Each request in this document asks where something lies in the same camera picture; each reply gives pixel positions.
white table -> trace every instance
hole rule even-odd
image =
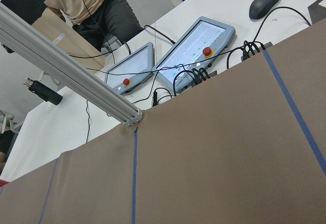
[[[249,6],[253,0],[187,0],[156,21],[152,26],[168,35],[175,41],[198,19],[205,16],[232,25],[236,29],[236,37],[228,49],[242,46],[244,40],[252,41],[262,20],[249,19]],[[309,20],[307,7],[316,0],[281,0],[275,7],[289,6],[297,9]],[[295,12],[280,9],[274,11],[265,22],[257,41],[276,44],[289,36],[308,27]],[[171,48],[171,43],[151,29],[146,29],[128,42],[132,51],[152,42],[155,48],[155,62]],[[128,55],[125,46],[114,52],[116,62]],[[241,52],[231,56],[230,66],[240,62]],[[106,71],[113,65],[112,56],[107,57]],[[209,71],[226,70],[226,55],[218,57]],[[104,80],[105,74],[97,73]],[[153,77],[146,84],[139,86],[126,98],[131,102],[146,98],[152,86]],[[159,80],[154,88],[163,87]],[[167,93],[159,90],[159,98]],[[1,179],[13,181],[20,176],[59,157],[62,152],[72,150],[86,142],[88,116],[86,101],[69,88],[60,90],[63,101],[54,106],[42,103],[28,113],[21,132],[11,151]],[[137,103],[141,109],[151,107],[152,99]],[[89,140],[109,131],[118,121],[108,117],[105,112],[90,104],[91,130]]]

red button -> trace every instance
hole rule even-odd
[[[127,78],[125,78],[125,79],[123,80],[123,84],[124,84],[125,86],[129,85],[129,84],[130,84],[130,80],[127,79]]]
[[[212,49],[210,49],[210,47],[205,47],[204,50],[203,50],[203,54],[205,56],[210,56],[212,53]]]

computer mouse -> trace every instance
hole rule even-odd
[[[279,0],[254,0],[249,8],[251,19],[261,19]]]

small metal part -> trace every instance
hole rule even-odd
[[[25,79],[25,82],[24,82],[24,85],[26,86],[26,87],[28,87],[28,88],[30,88],[31,86],[32,86],[32,84],[33,84],[33,80],[32,79],[30,79],[30,78],[26,78]]]

